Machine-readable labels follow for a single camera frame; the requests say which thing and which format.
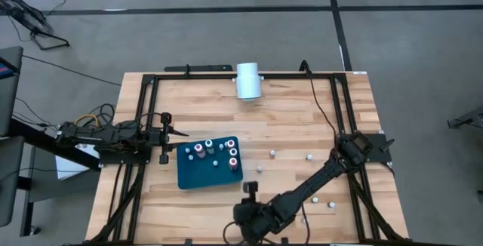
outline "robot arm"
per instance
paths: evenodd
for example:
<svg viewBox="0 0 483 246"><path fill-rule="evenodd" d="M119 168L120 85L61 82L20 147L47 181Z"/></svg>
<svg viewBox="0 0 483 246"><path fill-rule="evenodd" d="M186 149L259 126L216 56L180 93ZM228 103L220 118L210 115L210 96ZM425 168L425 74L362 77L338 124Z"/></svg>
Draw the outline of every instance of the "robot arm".
<svg viewBox="0 0 483 246"><path fill-rule="evenodd" d="M101 128L79 127L72 122L64 122L57 133L57 145L75 146L80 143L94 144L94 149L100 153L131 153L137 154L151 147L160 146L162 153L160 164L169 161L168 152L183 143L168 143L169 134L187 137L173 129L170 125L171 114L163 112L161 116L162 128L145 128L140 123L140 117L132 121L123 121L114 126L107 125Z"/></svg>
<svg viewBox="0 0 483 246"><path fill-rule="evenodd" d="M323 168L300 184L295 190L275 196L267 204L255 201L257 182L244 185L250 198L241 200L233 208L235 223L249 245L257 245L269 232L280 233L292 223L303 201L341 174L355 173L364 164L372 145L360 133L341 137L337 149L332 149Z"/></svg>

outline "tripod leg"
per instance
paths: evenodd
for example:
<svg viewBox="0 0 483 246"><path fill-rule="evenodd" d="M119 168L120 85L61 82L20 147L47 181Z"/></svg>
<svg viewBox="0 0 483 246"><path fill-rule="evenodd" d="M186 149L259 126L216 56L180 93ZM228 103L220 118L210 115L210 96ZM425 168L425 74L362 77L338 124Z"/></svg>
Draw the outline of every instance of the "tripod leg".
<svg viewBox="0 0 483 246"><path fill-rule="evenodd" d="M36 39L37 35L39 35L39 34L44 35L44 36L49 37L49 38L55 38L56 40L62 41L63 43L59 44L59 45L44 47ZM32 40L37 44L37 46L40 48L40 50L43 50L43 51L51 50L51 49L55 49L55 48L60 48L60 47L69 47L70 46L70 43L66 39L60 38L60 37L55 36L55 35L47 34L47 33L41 32L39 30L31 31L30 38L32 38Z"/></svg>

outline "blue pegboard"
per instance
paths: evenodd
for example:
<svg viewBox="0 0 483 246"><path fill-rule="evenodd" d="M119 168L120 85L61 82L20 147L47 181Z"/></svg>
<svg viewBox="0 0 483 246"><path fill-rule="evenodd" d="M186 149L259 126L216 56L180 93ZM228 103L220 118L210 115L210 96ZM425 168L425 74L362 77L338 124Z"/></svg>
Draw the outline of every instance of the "blue pegboard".
<svg viewBox="0 0 483 246"><path fill-rule="evenodd" d="M238 167L232 171L228 166L228 160L232 157L229 150L225 147L220 151L218 146L228 140L235 141L235 149L238 154L234 156L238 160ZM177 164L178 164L178 187L180 189L196 189L206 186L223 185L227 183L235 183L243 180L242 160L240 159L240 148L236 137L222 137L214 139L214 154L211 155L206 151L205 141L196 141L193 143L183 144L177 147ZM195 145L201 144L205 149L206 156L199 158L195 152ZM185 152L185 148L191 151L194 159L189 160ZM218 161L218 166L213 166L213 161Z"/></svg>

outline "wooden tabletop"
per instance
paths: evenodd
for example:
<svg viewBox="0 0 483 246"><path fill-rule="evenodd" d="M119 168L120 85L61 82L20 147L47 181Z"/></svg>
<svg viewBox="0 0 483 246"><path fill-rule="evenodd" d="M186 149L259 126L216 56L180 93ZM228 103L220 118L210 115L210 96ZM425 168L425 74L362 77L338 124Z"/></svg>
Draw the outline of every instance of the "wooden tabletop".
<svg viewBox="0 0 483 246"><path fill-rule="evenodd" d="M142 76L125 74L115 122L134 118ZM363 133L378 132L381 128L368 75L348 72L347 79L358 129ZM321 107L337 125L329 81L314 80L314 85ZM338 89L345 110L342 88ZM244 181L258 181L257 200L265 202L277 193L294 189L321 168L334 142L331 128L315 104L309 80L265 80L262 95L252 102L240 101L230 80L161 80L155 111L170 112L174 128L190 135L172 136L172 142L237 136ZM346 112L343 116L349 128ZM153 124L161 126L156 118ZM276 151L275 158L270 158L270 150ZM178 189L176 152L170 154L168 165L158 164L159 154L160 150L154 149L152 163L146 166L134 243L184 243L185 238L192 238L193 243L223 243L223 227L232 221L233 205L247 196L242 184ZM312 161L305 160L308 154L313 155ZM263 167L261 174L257 166ZM86 239L94 237L106 223L117 168L112 165L102 170ZM368 163L367 169L374 204L396 232L407 236L392 174L378 163ZM122 175L118 184L119 194ZM358 241L346 175L333 179L314 196L318 203L305 202L310 242ZM335 208L327 206L330 201L336 203ZM366 236L370 237L368 215L362 204L361 211ZM127 235L130 215L128 208L121 238ZM232 243L242 239L236 226L228 228L226 234ZM305 241L301 211L281 234L267 238L280 241L281 237L288 237L291 243Z"/></svg>

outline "gray floor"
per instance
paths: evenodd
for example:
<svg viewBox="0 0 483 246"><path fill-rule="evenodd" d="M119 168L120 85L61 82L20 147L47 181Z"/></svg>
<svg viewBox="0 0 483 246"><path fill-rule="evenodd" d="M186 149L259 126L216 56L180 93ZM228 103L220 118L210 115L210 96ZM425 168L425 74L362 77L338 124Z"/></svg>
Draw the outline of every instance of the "gray floor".
<svg viewBox="0 0 483 246"><path fill-rule="evenodd" d="M25 0L48 10L61 0ZM339 0L340 5L467 5L483 0ZM69 0L63 9L185 8L235 5L328 5L329 0ZM446 120L481 105L483 11L342 13L354 70L368 71L388 137L396 182L411 237L464 245L483 241L483 141L477 128L449 130ZM20 43L0 17L0 48L121 82L128 71L162 71L186 63L237 64L261 69L341 70L330 12L52 16L71 48L40 51ZM28 33L21 29L26 38ZM42 117L59 122L104 103L118 88L24 60L18 97ZM16 105L16 110L27 114ZM34 224L44 231L18 238L23 194L14 221L0 229L0 245L62 245L84 238L94 191L43 201Z"/></svg>

